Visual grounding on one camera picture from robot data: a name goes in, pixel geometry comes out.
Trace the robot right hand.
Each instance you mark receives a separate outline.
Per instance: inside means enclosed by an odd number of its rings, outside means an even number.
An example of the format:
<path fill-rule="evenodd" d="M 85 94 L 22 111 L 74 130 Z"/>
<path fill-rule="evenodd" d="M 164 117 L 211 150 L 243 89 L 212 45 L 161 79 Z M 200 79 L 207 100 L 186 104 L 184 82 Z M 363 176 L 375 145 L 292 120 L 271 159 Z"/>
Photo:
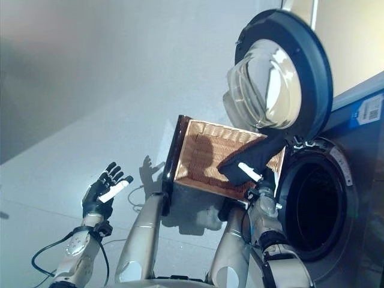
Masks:
<path fill-rule="evenodd" d="M 258 190 L 263 191 L 265 194 L 274 196 L 276 189 L 275 173 L 266 166 L 262 172 L 257 173 L 253 168 L 247 164 L 240 162 L 238 167 L 254 182 Z"/>

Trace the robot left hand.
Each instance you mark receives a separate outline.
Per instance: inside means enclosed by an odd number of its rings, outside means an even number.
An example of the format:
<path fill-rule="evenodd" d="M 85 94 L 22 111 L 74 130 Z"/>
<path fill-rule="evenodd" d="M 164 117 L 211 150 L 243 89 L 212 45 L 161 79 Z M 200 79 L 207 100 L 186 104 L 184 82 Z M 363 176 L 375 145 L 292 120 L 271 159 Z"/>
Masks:
<path fill-rule="evenodd" d="M 108 220 L 112 214 L 113 200 L 133 181 L 131 175 L 124 176 L 121 167 L 111 162 L 87 189 L 82 199 L 83 217 L 98 214 Z"/>

